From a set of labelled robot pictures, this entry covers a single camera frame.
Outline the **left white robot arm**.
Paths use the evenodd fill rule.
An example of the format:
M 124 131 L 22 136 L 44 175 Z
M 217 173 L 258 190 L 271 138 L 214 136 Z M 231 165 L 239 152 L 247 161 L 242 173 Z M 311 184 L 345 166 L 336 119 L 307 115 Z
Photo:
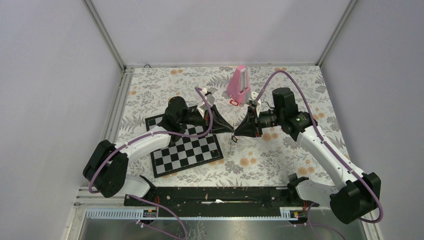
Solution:
M 107 139 L 101 141 L 83 170 L 83 176 L 89 181 L 88 191 L 100 193 L 105 198 L 116 194 L 135 196 L 144 206 L 152 204 L 155 200 L 153 185 L 145 177 L 127 172 L 131 161 L 168 147 L 181 138 L 234 131 L 215 105 L 204 100 L 200 108 L 204 113 L 189 108 L 184 98 L 176 96 L 168 101 L 161 121 L 148 132 L 121 146 Z

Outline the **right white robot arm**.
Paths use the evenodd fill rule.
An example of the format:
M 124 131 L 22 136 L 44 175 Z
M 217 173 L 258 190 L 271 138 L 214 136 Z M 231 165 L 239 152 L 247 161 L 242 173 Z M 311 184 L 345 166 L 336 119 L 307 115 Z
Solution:
M 299 111 L 295 95 L 289 88 L 273 90 L 272 98 L 274 107 L 267 111 L 258 112 L 258 105 L 251 103 L 234 135 L 256 138 L 262 136 L 264 129 L 280 126 L 319 162 L 334 183 L 330 186 L 307 177 L 295 178 L 287 185 L 287 201 L 293 206 L 309 201 L 330 208 L 344 224 L 377 209 L 381 191 L 379 176 L 374 172 L 365 173 L 336 149 L 319 132 L 320 127 L 310 114 Z

